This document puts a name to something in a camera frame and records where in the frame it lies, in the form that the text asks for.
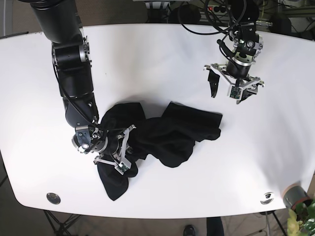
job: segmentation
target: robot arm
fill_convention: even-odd
[[[131,168],[125,158],[128,134],[134,126],[103,130],[98,125],[99,115],[93,93],[89,43],[83,35],[75,0],[20,0],[31,4],[46,37],[52,42],[52,60],[65,118],[75,128],[73,145],[81,153],[98,152],[95,163],[104,162],[106,154],[113,161],[107,164],[124,174]]]
[[[65,118],[75,128],[83,149],[90,146],[98,122],[93,94],[89,43],[80,31],[82,26],[75,0],[21,0],[30,2],[46,37],[52,42],[52,58]]]
[[[232,18],[238,19],[241,16],[243,4],[241,1],[231,1]],[[234,43],[234,50],[231,51],[223,40],[218,40],[220,50],[228,59],[227,64],[205,65],[204,69],[209,70],[208,81],[211,87],[211,95],[215,97],[218,90],[220,75],[228,83],[228,96],[237,100],[237,104],[249,96],[258,93],[258,86],[264,86],[264,82],[258,77],[251,77],[248,72],[255,58],[260,54],[263,42],[262,37],[256,33],[256,21],[259,18],[259,8],[253,0],[247,0],[247,7],[244,16],[238,25],[230,32],[229,38]]]

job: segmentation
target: person's foot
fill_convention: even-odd
[[[183,236],[196,236],[196,230],[193,225],[186,225]]]

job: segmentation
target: gray pot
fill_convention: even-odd
[[[282,194],[283,203],[287,208],[295,210],[298,203],[305,203],[307,206],[312,199],[307,195],[299,184],[290,185]]]

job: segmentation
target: white table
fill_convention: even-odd
[[[212,27],[191,26],[196,31]],[[85,28],[100,117],[114,104],[141,101],[160,116],[170,101],[223,114],[221,137],[197,143],[168,168],[148,156],[129,189],[111,201],[93,163],[71,143],[43,33],[0,40],[0,149],[16,199],[27,207],[125,218],[194,218],[284,208],[281,191],[315,169],[315,44],[261,33],[264,49],[250,74],[266,87],[236,105],[220,81],[211,98],[205,64],[223,63],[216,40],[179,25]],[[56,193],[59,205],[46,194]],[[268,205],[260,200],[275,193]]]

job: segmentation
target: black fabric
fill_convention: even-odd
[[[106,112],[101,126],[106,129],[137,128],[129,134],[128,143],[133,149],[126,158],[132,163],[124,175],[114,166],[98,163],[97,169],[108,197],[118,199],[128,189],[128,177],[135,177],[138,168],[135,162],[148,154],[168,167],[178,167],[192,154],[195,141],[215,140],[220,136],[221,114],[200,111],[170,103],[162,117],[145,119],[140,103],[117,104]]]

